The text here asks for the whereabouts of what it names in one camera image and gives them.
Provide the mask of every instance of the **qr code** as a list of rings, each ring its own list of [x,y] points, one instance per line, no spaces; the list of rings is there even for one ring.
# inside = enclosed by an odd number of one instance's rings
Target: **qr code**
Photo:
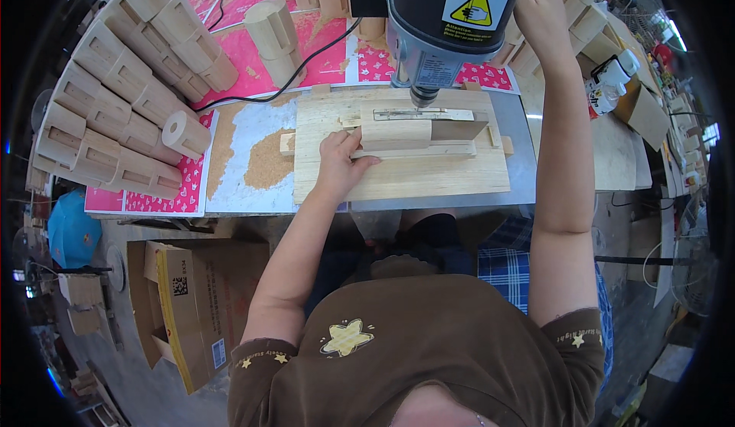
[[[212,344],[212,359],[215,361],[215,369],[224,365],[227,361],[224,338]]]
[[[189,294],[189,287],[186,285],[186,277],[174,277],[172,283],[174,296]]]

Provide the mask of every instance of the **fluorescent light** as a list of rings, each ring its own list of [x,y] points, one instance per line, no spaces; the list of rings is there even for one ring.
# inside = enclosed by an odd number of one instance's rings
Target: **fluorescent light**
[[[676,28],[676,23],[674,23],[673,20],[669,20],[669,24],[671,25],[671,29],[676,35],[676,37],[679,38],[679,42],[681,43],[681,49],[686,52],[686,46],[684,44],[684,40],[681,38],[681,35],[679,34],[679,28]]]

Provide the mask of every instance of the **yellow warning sticker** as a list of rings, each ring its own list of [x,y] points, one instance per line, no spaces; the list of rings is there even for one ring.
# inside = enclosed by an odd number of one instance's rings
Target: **yellow warning sticker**
[[[451,13],[450,17],[473,25],[491,26],[492,13],[487,0],[468,0]]]

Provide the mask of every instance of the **woman's right hand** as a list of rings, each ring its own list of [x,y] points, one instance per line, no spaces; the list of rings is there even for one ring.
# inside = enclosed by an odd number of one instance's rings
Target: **woman's right hand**
[[[562,0],[517,0],[515,21],[542,67],[574,61],[567,15]]]

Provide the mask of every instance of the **yellow star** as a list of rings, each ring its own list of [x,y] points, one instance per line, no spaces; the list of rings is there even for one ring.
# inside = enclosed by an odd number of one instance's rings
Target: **yellow star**
[[[572,341],[572,345],[577,346],[577,349],[579,349],[580,345],[584,344],[584,340],[582,339],[583,336],[583,334],[578,334],[577,336],[574,336],[574,341]]]
[[[372,334],[363,333],[363,321],[359,318],[349,322],[347,326],[329,326],[329,334],[332,338],[322,347],[321,352],[337,352],[340,357],[349,355],[353,350],[375,337]]]

